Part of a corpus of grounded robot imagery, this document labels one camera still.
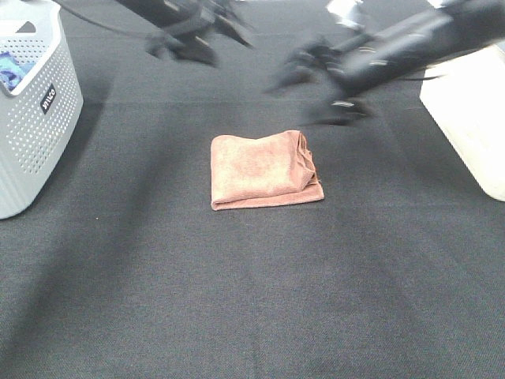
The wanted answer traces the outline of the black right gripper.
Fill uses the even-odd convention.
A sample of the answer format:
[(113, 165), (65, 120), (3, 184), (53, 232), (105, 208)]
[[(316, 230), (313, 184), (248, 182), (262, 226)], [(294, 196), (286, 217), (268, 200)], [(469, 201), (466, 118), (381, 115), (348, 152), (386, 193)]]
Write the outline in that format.
[(301, 126), (350, 126), (373, 116), (362, 95), (395, 78), (395, 47), (372, 36), (352, 38), (337, 46), (316, 39), (299, 47), (286, 60), (265, 94), (276, 95), (316, 82), (323, 72), (333, 91), (303, 113)]

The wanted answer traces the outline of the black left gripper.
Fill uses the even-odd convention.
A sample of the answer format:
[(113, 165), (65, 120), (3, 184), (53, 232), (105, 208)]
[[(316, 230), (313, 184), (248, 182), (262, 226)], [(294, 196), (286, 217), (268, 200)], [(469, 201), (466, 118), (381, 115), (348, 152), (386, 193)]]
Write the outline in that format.
[(196, 10), (188, 18), (161, 27), (160, 32), (149, 36), (145, 50), (150, 55), (162, 55), (168, 51), (177, 60), (216, 67), (216, 53), (200, 36), (213, 26), (218, 33), (253, 48), (251, 30), (237, 15), (229, 13), (231, 10), (230, 1), (197, 1)]

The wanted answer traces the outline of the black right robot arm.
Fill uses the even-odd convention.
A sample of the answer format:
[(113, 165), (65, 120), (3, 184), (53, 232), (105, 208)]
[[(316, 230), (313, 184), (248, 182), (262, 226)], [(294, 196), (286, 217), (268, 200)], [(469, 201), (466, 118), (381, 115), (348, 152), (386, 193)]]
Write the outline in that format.
[(369, 115), (364, 93), (504, 38), (502, 1), (444, 1), (378, 32), (363, 22), (360, 2), (335, 17), (353, 36), (336, 45), (318, 38), (300, 46), (268, 89), (276, 93), (309, 83), (323, 70), (334, 95), (309, 111), (308, 125), (348, 125)]

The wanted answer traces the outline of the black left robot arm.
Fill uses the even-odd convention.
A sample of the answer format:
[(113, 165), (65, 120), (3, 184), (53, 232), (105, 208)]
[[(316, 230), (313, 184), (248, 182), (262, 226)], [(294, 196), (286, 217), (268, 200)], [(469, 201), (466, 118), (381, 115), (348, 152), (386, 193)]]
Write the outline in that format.
[(251, 47), (249, 28), (235, 11), (235, 1), (120, 1), (158, 28), (146, 38), (145, 50), (161, 58), (170, 53), (179, 61), (217, 66), (206, 35), (216, 32)]

